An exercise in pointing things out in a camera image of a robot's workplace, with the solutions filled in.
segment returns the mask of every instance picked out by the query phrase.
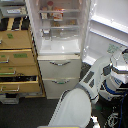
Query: dark floor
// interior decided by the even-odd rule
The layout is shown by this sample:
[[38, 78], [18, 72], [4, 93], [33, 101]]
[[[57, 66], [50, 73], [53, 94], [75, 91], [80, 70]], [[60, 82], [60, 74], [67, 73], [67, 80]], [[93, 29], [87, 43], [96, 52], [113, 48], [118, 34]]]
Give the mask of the dark floor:
[[[48, 125], [58, 100], [46, 98], [20, 99], [18, 105], [3, 105], [0, 103], [0, 128], [37, 128]], [[92, 115], [98, 117], [103, 128], [105, 118], [101, 109], [93, 109]]]

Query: white refrigerator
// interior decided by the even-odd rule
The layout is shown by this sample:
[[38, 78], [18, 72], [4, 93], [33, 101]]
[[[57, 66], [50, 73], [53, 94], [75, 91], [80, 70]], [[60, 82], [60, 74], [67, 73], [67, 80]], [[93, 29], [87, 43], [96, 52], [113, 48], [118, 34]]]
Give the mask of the white refrigerator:
[[25, 2], [48, 99], [74, 88], [82, 62], [92, 65], [128, 46], [127, 0]]

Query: open refrigerator door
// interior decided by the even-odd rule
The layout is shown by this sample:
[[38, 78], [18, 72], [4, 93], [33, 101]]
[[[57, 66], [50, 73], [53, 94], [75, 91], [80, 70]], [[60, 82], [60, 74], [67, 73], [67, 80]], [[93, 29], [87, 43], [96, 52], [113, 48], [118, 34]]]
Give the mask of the open refrigerator door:
[[92, 0], [82, 60], [89, 65], [128, 46], [128, 1]]

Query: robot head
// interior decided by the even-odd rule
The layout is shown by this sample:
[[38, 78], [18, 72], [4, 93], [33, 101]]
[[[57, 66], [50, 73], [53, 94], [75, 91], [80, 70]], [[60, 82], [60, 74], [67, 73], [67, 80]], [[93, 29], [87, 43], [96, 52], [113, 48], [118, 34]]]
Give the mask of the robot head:
[[124, 84], [128, 83], [128, 49], [127, 47], [121, 47], [111, 57], [112, 71], [111, 75]]

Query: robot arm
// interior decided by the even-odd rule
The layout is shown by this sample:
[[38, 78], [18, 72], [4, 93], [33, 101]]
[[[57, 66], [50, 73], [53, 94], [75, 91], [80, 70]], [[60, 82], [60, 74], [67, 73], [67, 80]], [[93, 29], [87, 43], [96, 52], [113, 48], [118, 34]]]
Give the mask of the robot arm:
[[110, 75], [127, 82], [128, 64], [123, 58], [126, 47], [121, 48], [111, 58], [98, 59], [84, 78], [71, 91], [62, 94], [49, 126], [79, 126], [85, 128], [91, 118], [91, 102], [98, 101], [101, 85]]

